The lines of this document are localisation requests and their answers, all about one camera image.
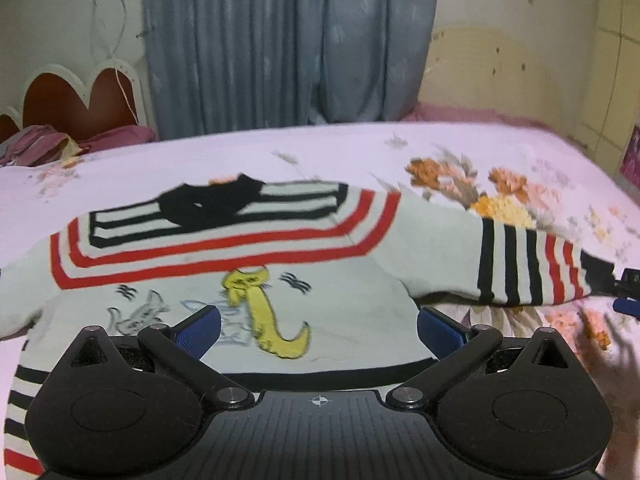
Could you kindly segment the pink floral bed sheet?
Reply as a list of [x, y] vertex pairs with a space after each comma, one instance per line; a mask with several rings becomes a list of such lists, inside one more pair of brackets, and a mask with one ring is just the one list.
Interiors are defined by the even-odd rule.
[[[1, 171], [1, 272], [35, 244], [87, 212], [152, 200], [181, 185], [337, 182], [375, 192], [413, 193], [508, 226], [568, 240], [617, 270], [639, 263], [639, 208], [586, 155], [547, 131], [496, 125], [405, 122], [214, 134], [82, 155]], [[436, 292], [457, 321], [508, 336], [550, 326], [579, 356], [613, 416], [600, 463], [609, 479], [639, 474], [639, 323], [613, 301], [585, 296], [555, 306], [498, 306]], [[1, 356], [1, 474], [4, 422], [27, 334]]]

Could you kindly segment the cream round headboard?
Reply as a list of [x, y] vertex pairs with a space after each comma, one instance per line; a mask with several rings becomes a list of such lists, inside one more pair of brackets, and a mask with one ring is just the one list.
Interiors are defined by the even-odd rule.
[[564, 103], [548, 66], [500, 30], [449, 26], [432, 33], [419, 100], [494, 110], [566, 133]]

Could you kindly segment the striped pink pillow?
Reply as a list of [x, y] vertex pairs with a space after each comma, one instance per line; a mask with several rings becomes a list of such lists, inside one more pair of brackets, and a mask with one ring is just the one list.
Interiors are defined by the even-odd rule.
[[1, 166], [37, 167], [83, 151], [68, 134], [49, 125], [29, 126], [1, 143]]

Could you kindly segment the red heart-shaped headboard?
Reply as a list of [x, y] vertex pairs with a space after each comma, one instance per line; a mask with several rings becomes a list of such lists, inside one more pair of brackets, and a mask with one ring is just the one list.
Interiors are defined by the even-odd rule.
[[76, 141], [148, 123], [140, 78], [127, 62], [110, 58], [86, 80], [60, 64], [40, 68], [26, 82], [17, 106], [1, 107], [1, 139], [33, 125], [49, 125]]

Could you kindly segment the striped knit children's sweater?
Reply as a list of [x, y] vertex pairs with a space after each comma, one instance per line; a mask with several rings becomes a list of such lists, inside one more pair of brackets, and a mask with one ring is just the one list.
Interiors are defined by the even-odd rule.
[[240, 384], [378, 389], [432, 362], [416, 332], [421, 298], [555, 306], [613, 281], [612, 263], [557, 235], [345, 183], [239, 176], [90, 211], [1, 272], [2, 334], [27, 334], [6, 475], [40, 474], [26, 411], [87, 325], [134, 336], [212, 305], [221, 334], [204, 360]]

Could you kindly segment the blue-grey centre curtain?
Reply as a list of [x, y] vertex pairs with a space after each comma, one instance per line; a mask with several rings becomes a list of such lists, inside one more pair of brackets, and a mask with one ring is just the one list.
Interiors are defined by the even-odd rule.
[[396, 122], [416, 105], [437, 0], [142, 0], [165, 139]]

